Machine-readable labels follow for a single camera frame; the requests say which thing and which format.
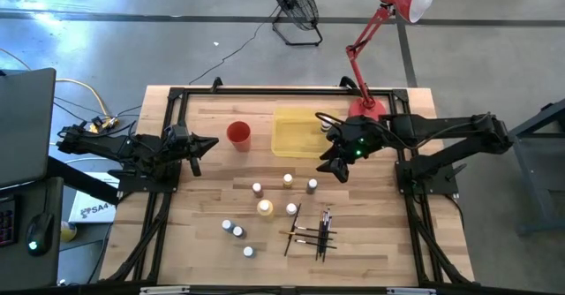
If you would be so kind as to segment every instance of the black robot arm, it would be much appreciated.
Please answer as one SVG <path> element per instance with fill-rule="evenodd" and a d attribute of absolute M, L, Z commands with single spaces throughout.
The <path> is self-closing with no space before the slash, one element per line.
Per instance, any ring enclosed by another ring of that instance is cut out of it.
<path fill-rule="evenodd" d="M 502 154 L 512 146 L 504 122 L 490 113 L 435 119 L 413 114 L 385 115 L 379 121 L 364 116 L 348 117 L 345 121 L 323 113 L 316 116 L 333 124 L 327 134 L 332 147 L 320 157 L 326 162 L 317 170 L 332 172 L 343 183 L 349 177 L 348 164 L 387 147 L 418 149 L 429 140 L 464 138 L 433 155 L 416 155 L 397 167 L 404 179 L 418 181 L 433 177 L 442 168 L 470 155 Z"/>
<path fill-rule="evenodd" d="M 59 150 L 67 154 L 95 154 L 121 163 L 122 170 L 109 171 L 120 180 L 137 178 L 143 182 L 166 182 L 176 174 L 183 159 L 190 162 L 192 174 L 200 176 L 198 159 L 218 143 L 217 138 L 189 134 L 182 125 L 167 127 L 161 139 L 147 134 L 131 135 L 131 131 L 121 136 L 98 134 L 85 130 L 85 124 L 64 127 L 58 134 L 62 137 L 56 144 Z"/>

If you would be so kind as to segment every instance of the lamp arm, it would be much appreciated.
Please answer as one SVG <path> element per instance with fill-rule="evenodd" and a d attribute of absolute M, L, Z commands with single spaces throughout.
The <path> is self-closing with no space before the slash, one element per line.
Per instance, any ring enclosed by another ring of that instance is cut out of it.
<path fill-rule="evenodd" d="M 387 19 L 390 18 L 393 13 L 394 11 L 390 8 L 389 5 L 381 6 L 381 8 L 379 8 L 377 12 L 375 12 L 371 20 L 369 20 L 369 23 L 367 24 L 361 35 L 357 38 L 355 43 L 345 48 L 345 52 L 347 53 L 347 57 L 349 58 L 351 67 L 353 68 L 353 72 L 355 73 L 357 84 L 359 86 L 359 89 L 361 90 L 361 94 L 363 95 L 364 105 L 368 108 L 372 108 L 374 106 L 374 99 L 369 94 L 369 89 L 365 81 L 363 80 L 361 70 L 359 70 L 359 66 L 357 64 L 357 57 L 359 56 L 365 45 L 373 38 L 373 35 L 377 32 L 380 25 L 387 21 Z"/>

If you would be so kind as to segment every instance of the gray floor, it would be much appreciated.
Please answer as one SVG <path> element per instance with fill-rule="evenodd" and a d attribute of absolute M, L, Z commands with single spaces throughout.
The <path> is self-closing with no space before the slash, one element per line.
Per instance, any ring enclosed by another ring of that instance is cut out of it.
<path fill-rule="evenodd" d="M 370 17 L 376 0 L 316 0 L 322 17 Z M 435 0 L 430 19 L 565 19 L 565 0 Z M 115 12 L 199 16 L 267 16 L 274 0 L 0 0 L 0 9 Z M 145 86 L 184 84 L 247 40 L 257 24 L 125 23 L 0 20 L 0 47 L 33 68 L 52 66 L 59 78 L 95 87 L 112 113 L 138 105 Z M 335 85 L 351 75 L 344 47 L 362 25 L 322 24 L 324 42 L 317 48 L 286 47 L 264 26 L 257 38 L 199 82 L 221 76 L 225 84 Z M 293 25 L 282 30 L 311 38 Z M 408 40 L 417 83 L 433 90 L 440 116 L 491 111 L 512 128 L 548 102 L 565 95 L 564 27 L 409 26 Z M 396 26 L 383 26 L 360 58 L 371 86 L 406 87 Z M 0 57 L 0 68 L 19 68 Z M 97 108 L 84 88 L 57 85 L 56 95 Z M 89 113 L 73 109 L 84 117 Z M 52 140 L 77 120 L 55 109 Z M 62 160 L 70 156 L 50 152 Z M 466 237 L 475 276 L 486 285 L 537 290 L 565 290 L 565 235 L 542 233 L 518 237 L 519 223 L 534 220 L 516 159 L 476 155 L 458 176 Z M 109 163 L 77 163 L 81 170 L 106 170 Z M 68 215 L 73 192 L 65 192 Z M 103 237 L 105 225 L 79 228 L 74 245 Z M 84 283 L 100 252 L 94 243 L 61 252 L 59 275 Z"/>

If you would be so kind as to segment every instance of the small bottle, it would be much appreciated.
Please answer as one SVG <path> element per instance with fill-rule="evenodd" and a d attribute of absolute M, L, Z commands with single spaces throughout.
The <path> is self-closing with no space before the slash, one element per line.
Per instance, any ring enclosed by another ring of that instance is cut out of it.
<path fill-rule="evenodd" d="M 291 174 L 284 175 L 284 177 L 282 178 L 282 186 L 285 187 L 285 188 L 291 188 L 292 187 L 292 175 Z"/>
<path fill-rule="evenodd" d="M 74 223 L 61 221 L 61 241 L 70 242 L 77 236 L 77 226 Z"/>
<path fill-rule="evenodd" d="M 261 200 L 257 204 L 257 212 L 266 220 L 272 220 L 275 217 L 273 203 L 269 200 Z"/>
<path fill-rule="evenodd" d="M 233 223 L 230 220 L 223 220 L 222 221 L 222 229 L 226 230 L 226 232 L 231 233 L 233 231 L 233 228 L 236 226 L 235 223 Z"/>
<path fill-rule="evenodd" d="M 306 193 L 314 194 L 317 187 L 318 187 L 318 181 L 316 179 L 308 180 L 308 184 L 306 185 Z"/>
<path fill-rule="evenodd" d="M 232 233 L 236 238 L 245 238 L 245 236 L 247 236 L 247 232 L 244 230 L 244 228 L 242 228 L 238 225 L 233 227 Z"/>
<path fill-rule="evenodd" d="M 255 257 L 255 250 L 250 247 L 250 246 L 246 246 L 244 248 L 244 257 L 251 259 Z"/>
<path fill-rule="evenodd" d="M 321 121 L 320 130 L 321 130 L 321 132 L 328 132 L 328 131 L 329 131 L 329 128 L 330 128 L 331 126 L 332 126 L 332 125 L 331 125 L 330 123 L 325 122 L 325 121 Z"/>
<path fill-rule="evenodd" d="M 295 205 L 294 203 L 289 203 L 289 204 L 286 206 L 286 213 L 287 213 L 289 216 L 295 215 L 295 214 L 297 213 L 297 210 L 298 210 L 298 209 L 297 209 L 297 205 Z"/>
<path fill-rule="evenodd" d="M 263 189 L 261 188 L 261 184 L 260 183 L 254 183 L 252 186 L 253 189 L 253 194 L 255 195 L 255 198 L 263 198 Z"/>

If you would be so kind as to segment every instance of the wooden table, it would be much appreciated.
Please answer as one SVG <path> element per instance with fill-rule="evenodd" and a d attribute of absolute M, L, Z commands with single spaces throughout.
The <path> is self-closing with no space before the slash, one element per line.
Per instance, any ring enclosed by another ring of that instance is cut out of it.
<path fill-rule="evenodd" d="M 147 87 L 137 133 L 161 134 L 169 88 Z M 430 89 L 408 91 L 412 113 L 435 117 Z M 189 164 L 183 162 L 169 212 L 159 284 L 416 285 L 406 209 L 393 176 L 394 150 L 384 149 L 368 160 L 358 160 L 350 166 L 346 184 L 340 184 L 332 174 L 317 172 L 317 159 L 282 158 L 271 152 L 277 107 L 335 110 L 345 118 L 350 100 L 348 96 L 192 95 L 186 113 L 189 131 L 217 137 L 220 142 L 202 158 L 201 177 L 194 177 Z M 238 153 L 225 136 L 227 126 L 236 120 L 251 126 L 249 153 Z M 421 152 L 430 154 L 441 147 L 441 142 L 434 140 Z M 291 189 L 282 186 L 286 173 L 295 177 Z M 305 194 L 310 178 L 319 182 L 314 195 Z M 257 216 L 259 200 L 251 191 L 254 182 L 262 183 L 264 199 L 275 205 L 276 217 L 271 223 Z M 429 200 L 439 245 L 462 274 L 472 279 L 455 206 L 441 196 L 430 196 Z M 333 246 L 337 249 L 328 249 L 325 263 L 314 260 L 315 246 L 292 243 L 288 256 L 283 256 L 287 236 L 278 231 L 291 226 L 292 218 L 284 211 L 290 202 L 302 203 L 298 218 L 302 226 L 318 227 L 320 211 L 331 208 L 332 227 L 338 232 Z M 139 240 L 146 204 L 147 194 L 135 193 L 117 207 L 102 278 L 116 271 Z M 226 233 L 221 226 L 224 219 L 243 226 L 247 238 L 240 240 Z M 243 256 L 245 246 L 257 250 L 256 258 Z M 150 267 L 153 244 L 148 249 L 145 271 Z M 425 246 L 422 252 L 426 272 L 432 276 Z"/>

